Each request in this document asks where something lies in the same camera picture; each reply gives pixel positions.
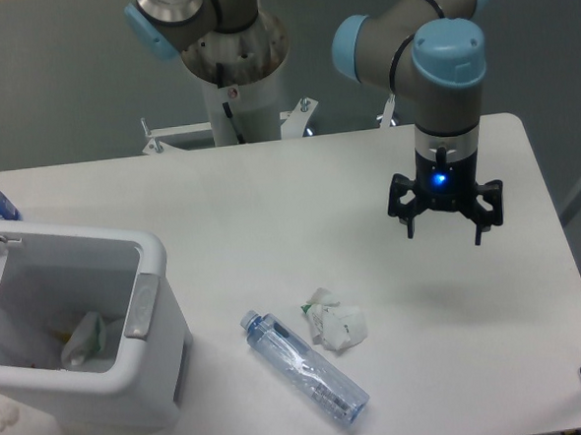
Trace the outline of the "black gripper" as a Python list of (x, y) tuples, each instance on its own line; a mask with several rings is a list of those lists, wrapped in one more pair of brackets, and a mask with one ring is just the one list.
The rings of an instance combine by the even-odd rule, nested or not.
[(415, 217), (427, 209), (460, 212), (475, 225), (475, 245), (493, 226), (502, 226), (503, 183), (476, 181), (478, 132), (452, 136), (415, 135), (416, 180), (395, 173), (389, 188), (388, 216), (414, 238)]

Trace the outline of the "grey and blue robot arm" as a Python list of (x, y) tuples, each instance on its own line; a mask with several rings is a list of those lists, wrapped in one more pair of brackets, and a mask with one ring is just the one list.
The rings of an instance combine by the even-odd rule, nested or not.
[[(477, 233), (503, 224), (501, 182), (476, 178), (486, 58), (474, 16), (486, 1), (398, 0), (381, 16), (346, 18), (334, 35), (340, 74), (414, 104), (416, 174), (392, 177), (387, 206), (407, 229), (427, 210), (462, 214)], [(158, 58), (182, 59), (204, 86), (218, 145), (281, 139), (276, 77), (289, 42), (258, 0), (133, 0), (124, 16)]]

